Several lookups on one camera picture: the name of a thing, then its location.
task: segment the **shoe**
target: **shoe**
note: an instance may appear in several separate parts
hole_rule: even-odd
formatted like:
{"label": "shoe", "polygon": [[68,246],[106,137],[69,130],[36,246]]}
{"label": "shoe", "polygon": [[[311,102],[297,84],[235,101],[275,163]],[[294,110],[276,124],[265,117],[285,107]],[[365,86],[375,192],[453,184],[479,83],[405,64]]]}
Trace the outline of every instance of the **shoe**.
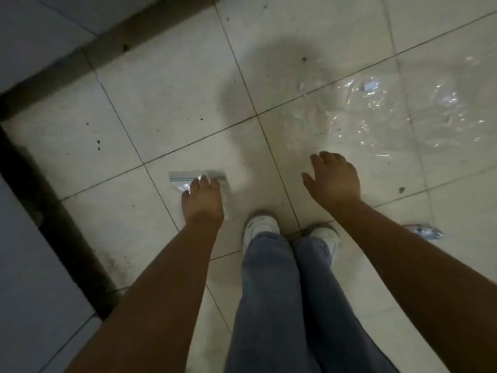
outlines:
{"label": "shoe", "polygon": [[315,225],[309,228],[309,237],[321,239],[330,251],[330,259],[336,261],[340,248],[340,237],[335,229],[328,224]]}
{"label": "shoe", "polygon": [[279,234],[278,222],[270,213],[255,213],[245,223],[244,235],[242,237],[244,254],[255,236],[262,232]]}

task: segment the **leg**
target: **leg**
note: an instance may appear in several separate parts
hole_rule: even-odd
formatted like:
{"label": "leg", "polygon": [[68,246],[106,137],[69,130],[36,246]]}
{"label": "leg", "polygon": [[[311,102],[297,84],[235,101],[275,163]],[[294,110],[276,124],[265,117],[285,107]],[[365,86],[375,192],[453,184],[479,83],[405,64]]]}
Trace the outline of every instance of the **leg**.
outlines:
{"label": "leg", "polygon": [[308,344],[322,371],[398,373],[352,312],[331,271],[330,250],[321,238],[295,242]]}
{"label": "leg", "polygon": [[242,282],[225,371],[319,371],[307,345],[299,271],[286,239],[258,233],[245,253]]}

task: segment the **plastic bag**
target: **plastic bag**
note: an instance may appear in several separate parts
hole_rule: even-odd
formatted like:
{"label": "plastic bag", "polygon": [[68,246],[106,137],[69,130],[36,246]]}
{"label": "plastic bag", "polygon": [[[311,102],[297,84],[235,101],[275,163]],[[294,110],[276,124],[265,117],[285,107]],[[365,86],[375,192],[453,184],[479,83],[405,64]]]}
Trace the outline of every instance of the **plastic bag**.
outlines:
{"label": "plastic bag", "polygon": [[190,184],[195,179],[200,179],[202,175],[207,175],[209,181],[213,178],[219,181],[221,188],[221,200],[223,202],[223,212],[224,219],[228,220],[230,218],[230,213],[228,208],[230,206],[231,198],[231,188],[228,183],[226,175],[219,170],[196,170],[196,171],[171,171],[169,173],[169,180],[171,184],[178,190],[178,192],[183,193],[185,191],[190,191]]}

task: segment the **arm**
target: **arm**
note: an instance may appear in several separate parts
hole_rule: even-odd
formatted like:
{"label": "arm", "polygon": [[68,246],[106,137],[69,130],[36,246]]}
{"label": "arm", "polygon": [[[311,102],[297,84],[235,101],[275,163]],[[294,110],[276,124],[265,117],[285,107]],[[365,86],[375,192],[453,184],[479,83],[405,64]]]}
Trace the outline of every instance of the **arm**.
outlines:
{"label": "arm", "polygon": [[414,326],[451,372],[497,366],[497,286],[361,201],[354,166],[312,155],[304,185],[357,242]]}
{"label": "arm", "polygon": [[182,373],[223,222],[219,182],[203,176],[182,197],[186,225],[159,253],[67,369]]}

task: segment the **floor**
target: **floor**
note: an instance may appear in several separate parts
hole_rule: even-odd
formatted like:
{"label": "floor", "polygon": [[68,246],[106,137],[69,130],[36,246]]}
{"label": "floor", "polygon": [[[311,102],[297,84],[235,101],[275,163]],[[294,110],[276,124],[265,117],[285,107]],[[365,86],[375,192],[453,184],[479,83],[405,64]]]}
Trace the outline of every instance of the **floor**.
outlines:
{"label": "floor", "polygon": [[7,94],[9,138],[124,291],[183,226],[170,171],[222,170],[232,197],[189,372],[219,372],[241,295],[240,233],[331,222],[333,270],[402,372],[447,371],[351,238],[306,193],[340,152],[364,199],[497,281],[497,0],[164,0]]}

